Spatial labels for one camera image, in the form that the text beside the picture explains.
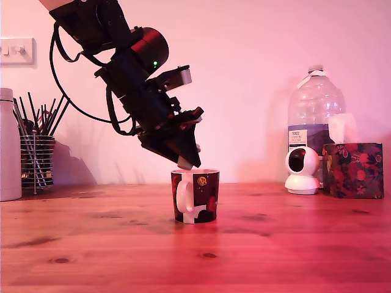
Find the mug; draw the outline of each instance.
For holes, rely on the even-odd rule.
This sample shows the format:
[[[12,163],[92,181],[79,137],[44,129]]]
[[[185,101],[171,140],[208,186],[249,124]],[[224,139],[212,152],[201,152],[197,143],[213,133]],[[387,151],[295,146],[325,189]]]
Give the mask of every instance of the mug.
[[[195,224],[216,219],[219,175],[210,169],[171,172],[176,221]]]

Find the bottle label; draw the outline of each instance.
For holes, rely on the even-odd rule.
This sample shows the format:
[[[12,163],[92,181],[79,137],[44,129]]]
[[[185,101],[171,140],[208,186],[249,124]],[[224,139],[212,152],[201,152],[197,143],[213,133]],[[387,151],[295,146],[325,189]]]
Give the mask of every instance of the bottle label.
[[[297,147],[306,147],[308,138],[308,130],[291,130],[289,131],[289,151]]]
[[[288,127],[289,150],[295,147],[309,147],[322,156],[323,145],[334,143],[329,136],[328,124],[294,125]]]

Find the plastic water bottle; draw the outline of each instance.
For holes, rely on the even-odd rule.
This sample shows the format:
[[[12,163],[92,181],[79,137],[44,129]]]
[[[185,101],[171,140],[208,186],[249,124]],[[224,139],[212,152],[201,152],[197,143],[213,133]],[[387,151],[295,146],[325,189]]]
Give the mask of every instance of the plastic water bottle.
[[[313,148],[322,160],[329,137],[329,117],[345,113],[342,92],[330,81],[322,65],[309,67],[308,76],[298,85],[288,106],[289,150],[294,147]],[[323,170],[314,174],[323,188]]]
[[[0,201],[22,196],[18,122],[13,115],[13,92],[0,89]]]

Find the white thermos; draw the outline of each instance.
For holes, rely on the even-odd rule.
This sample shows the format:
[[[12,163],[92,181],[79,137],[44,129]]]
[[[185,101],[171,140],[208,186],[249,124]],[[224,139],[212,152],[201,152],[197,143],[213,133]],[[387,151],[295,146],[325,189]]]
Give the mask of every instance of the white thermos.
[[[13,115],[12,89],[0,89],[0,201],[22,196],[18,122]]]

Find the camera lens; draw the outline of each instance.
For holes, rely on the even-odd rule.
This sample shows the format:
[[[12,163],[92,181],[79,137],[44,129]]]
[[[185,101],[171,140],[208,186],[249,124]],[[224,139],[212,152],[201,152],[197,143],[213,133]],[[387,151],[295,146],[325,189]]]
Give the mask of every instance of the camera lens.
[[[300,172],[304,168],[305,149],[297,148],[289,156],[289,168],[294,172]]]

